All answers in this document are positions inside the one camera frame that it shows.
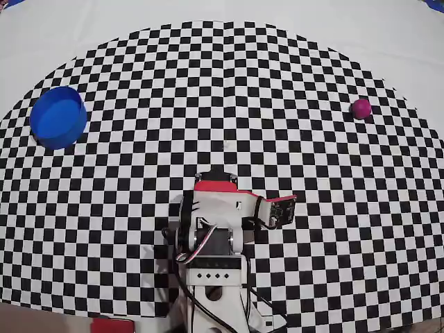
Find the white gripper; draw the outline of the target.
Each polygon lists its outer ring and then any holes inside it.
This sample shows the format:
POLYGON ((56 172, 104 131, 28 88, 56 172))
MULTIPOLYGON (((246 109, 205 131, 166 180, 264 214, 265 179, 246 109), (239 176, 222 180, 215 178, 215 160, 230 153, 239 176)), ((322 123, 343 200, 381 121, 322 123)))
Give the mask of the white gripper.
POLYGON ((212 169, 196 174, 192 194, 193 226, 271 225, 271 202, 239 189, 232 173, 212 169))

